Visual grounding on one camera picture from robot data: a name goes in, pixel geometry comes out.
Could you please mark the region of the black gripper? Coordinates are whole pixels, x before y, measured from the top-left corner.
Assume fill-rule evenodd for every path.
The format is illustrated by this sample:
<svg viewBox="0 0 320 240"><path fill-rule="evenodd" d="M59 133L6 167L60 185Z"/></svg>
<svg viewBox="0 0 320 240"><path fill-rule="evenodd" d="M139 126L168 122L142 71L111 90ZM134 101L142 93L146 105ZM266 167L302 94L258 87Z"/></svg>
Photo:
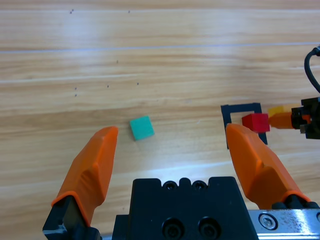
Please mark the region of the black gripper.
<svg viewBox="0 0 320 240"><path fill-rule="evenodd" d="M296 129L307 139L320 139L320 98L302 99L283 106L269 117L276 129ZM227 145L244 195L259 209L318 209L304 195L278 156L249 128L229 123Z"/></svg>

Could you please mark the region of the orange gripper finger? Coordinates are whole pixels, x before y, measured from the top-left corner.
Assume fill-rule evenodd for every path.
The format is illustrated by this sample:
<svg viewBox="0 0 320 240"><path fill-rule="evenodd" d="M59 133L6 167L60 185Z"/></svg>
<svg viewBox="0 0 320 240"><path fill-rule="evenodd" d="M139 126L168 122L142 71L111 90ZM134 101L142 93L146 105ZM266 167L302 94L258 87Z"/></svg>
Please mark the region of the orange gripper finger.
<svg viewBox="0 0 320 240"><path fill-rule="evenodd" d="M117 138L117 127L102 128L75 157L42 228L48 240L102 239L91 222L107 196Z"/></svg>

